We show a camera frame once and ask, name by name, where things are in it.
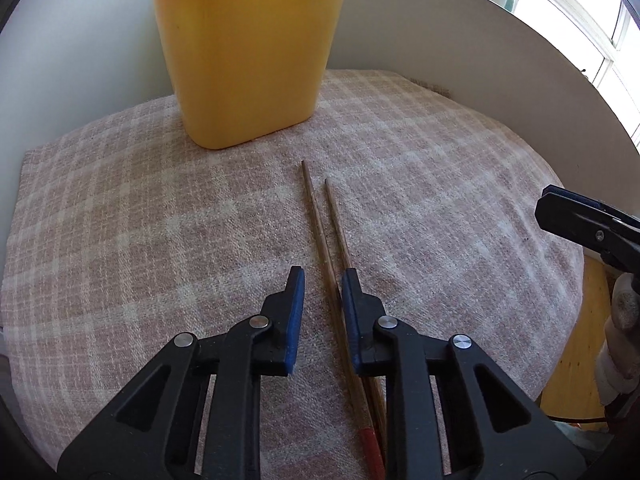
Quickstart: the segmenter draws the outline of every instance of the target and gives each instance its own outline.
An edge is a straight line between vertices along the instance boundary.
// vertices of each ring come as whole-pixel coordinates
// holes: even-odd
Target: metal pin
[[[398,320],[393,316],[380,316],[378,318],[378,324],[382,328],[395,328],[398,326]]]
[[[264,328],[269,324],[269,318],[266,316],[253,316],[249,320],[249,325],[253,328]]]
[[[193,343],[193,336],[188,332],[182,332],[174,337],[174,344],[180,348],[191,346],[191,343]]]
[[[458,348],[469,348],[471,346],[471,338],[468,335],[457,334],[453,336],[453,344]]]

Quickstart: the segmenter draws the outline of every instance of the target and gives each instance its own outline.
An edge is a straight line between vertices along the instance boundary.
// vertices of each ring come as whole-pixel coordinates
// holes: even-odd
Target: wooden stick
[[[342,263],[345,269],[353,268],[353,261],[347,244],[347,237],[342,225],[340,224],[340,213],[338,213],[338,206],[335,200],[331,179],[325,179],[324,186],[326,189],[327,199],[329,201],[331,220],[334,223],[335,232],[338,236],[338,245],[340,246]],[[382,386],[375,377],[363,377],[362,386],[364,387],[364,391],[367,396],[369,413],[373,422],[373,428],[376,431],[378,445],[382,450],[382,456],[386,457],[386,409]]]
[[[338,289],[338,283],[335,280],[334,265],[332,264],[329,247],[326,243],[326,235],[324,234],[322,219],[318,211],[318,204],[316,203],[314,186],[311,182],[309,169],[304,160],[302,161],[302,174],[305,181],[306,194],[308,195],[309,203],[311,205],[314,237],[316,239],[316,247],[318,248],[318,253],[322,263],[322,276],[324,278],[324,286],[329,300],[331,322],[334,326],[334,334],[338,342],[338,356],[346,379],[347,391],[349,393],[351,406],[353,407],[353,413],[358,425],[358,434],[364,449],[370,478],[372,480],[384,480],[385,467],[382,462],[380,447],[378,446],[376,433],[373,429],[369,415],[367,396],[364,392],[362,383],[354,373],[353,367],[351,367],[347,332],[344,327],[342,308],[340,306],[342,303],[340,300],[340,289]]]

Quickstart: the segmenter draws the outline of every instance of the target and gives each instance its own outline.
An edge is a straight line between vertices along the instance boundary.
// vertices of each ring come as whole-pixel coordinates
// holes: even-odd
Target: wooden floor
[[[604,342],[604,322],[611,310],[602,264],[584,257],[582,309],[564,353],[542,392],[547,415],[567,418],[604,416],[593,377],[594,360]]]

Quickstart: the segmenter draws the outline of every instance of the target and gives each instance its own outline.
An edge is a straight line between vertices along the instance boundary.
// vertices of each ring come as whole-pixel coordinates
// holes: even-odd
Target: yellow plastic container
[[[184,127],[220,149],[308,119],[342,0],[154,0]]]

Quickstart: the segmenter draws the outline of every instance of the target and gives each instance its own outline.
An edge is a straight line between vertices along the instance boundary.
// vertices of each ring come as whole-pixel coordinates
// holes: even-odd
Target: chopstick
[[[329,212],[331,220],[334,223],[335,232],[338,237],[338,245],[340,246],[340,254],[342,255],[342,264],[345,269],[353,268],[351,253],[347,244],[347,237],[344,229],[340,224],[340,213],[338,213],[337,202],[334,197],[334,190],[330,178],[324,180],[324,188],[329,202]],[[367,405],[373,422],[373,429],[376,431],[378,445],[382,452],[382,456],[386,457],[386,409],[385,397],[382,394],[382,386],[375,377],[362,377],[362,386],[367,396]]]
[[[362,443],[365,460],[367,462],[367,467],[369,468],[370,478],[372,480],[384,480],[385,466],[382,462],[382,455],[380,453],[376,432],[373,429],[371,417],[369,415],[367,396],[362,386],[362,382],[354,373],[353,367],[351,367],[349,344],[346,329],[344,327],[344,320],[342,318],[342,308],[340,306],[342,303],[340,299],[340,289],[338,288],[338,283],[335,279],[334,264],[332,264],[329,247],[326,243],[326,235],[322,225],[322,219],[318,211],[318,204],[316,203],[314,185],[311,182],[309,168],[304,160],[302,161],[302,174],[305,181],[306,194],[308,195],[311,206],[314,238],[316,240],[316,247],[318,248],[318,253],[322,263],[322,277],[327,291],[331,322],[334,326],[334,334],[338,343],[338,356],[340,358],[340,365],[344,372],[347,391],[353,408],[353,413],[356,418],[356,424],[358,426],[358,436]]]

